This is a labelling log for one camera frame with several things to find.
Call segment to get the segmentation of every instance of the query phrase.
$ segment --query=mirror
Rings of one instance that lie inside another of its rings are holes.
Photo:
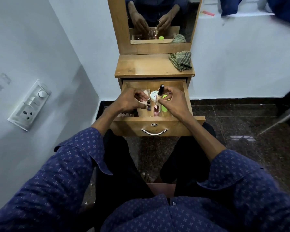
[[[200,0],[125,0],[131,44],[190,42]]]

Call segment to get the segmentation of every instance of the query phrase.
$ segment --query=white wall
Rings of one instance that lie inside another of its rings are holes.
[[[107,0],[49,0],[102,100],[120,94],[114,74],[119,58]]]
[[[217,0],[204,0],[202,10],[216,15],[201,15],[197,23],[191,99],[283,97],[290,91],[290,25],[260,13],[257,1],[245,0],[239,14],[221,19]],[[99,97],[116,99],[119,53],[107,0],[50,3]]]
[[[99,98],[48,0],[0,0],[0,208],[53,154],[88,127]],[[7,121],[39,78],[52,94],[25,132]]]

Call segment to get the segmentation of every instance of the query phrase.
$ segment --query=hanging blue garment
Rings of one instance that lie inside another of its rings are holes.
[[[232,15],[237,13],[238,4],[242,0],[220,0],[220,5],[222,9],[221,16]]]
[[[278,18],[290,22],[290,0],[267,0],[267,2]]]

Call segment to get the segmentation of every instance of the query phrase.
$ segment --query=wooden tabletop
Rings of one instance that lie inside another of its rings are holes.
[[[120,55],[116,78],[193,77],[194,69],[180,72],[170,62],[169,54]]]

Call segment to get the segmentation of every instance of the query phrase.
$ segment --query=person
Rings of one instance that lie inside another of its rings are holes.
[[[189,0],[125,0],[133,26],[143,35],[149,27],[163,31],[172,26],[181,26],[183,15],[188,10]]]
[[[145,109],[148,96],[128,88],[94,124],[57,151],[0,210],[0,231],[290,231],[290,196],[256,162],[224,147],[189,112],[182,91],[159,102],[192,133],[181,137],[158,180],[177,179],[174,197],[154,196],[123,137],[108,130],[121,112]],[[93,168],[96,202],[77,214]]]

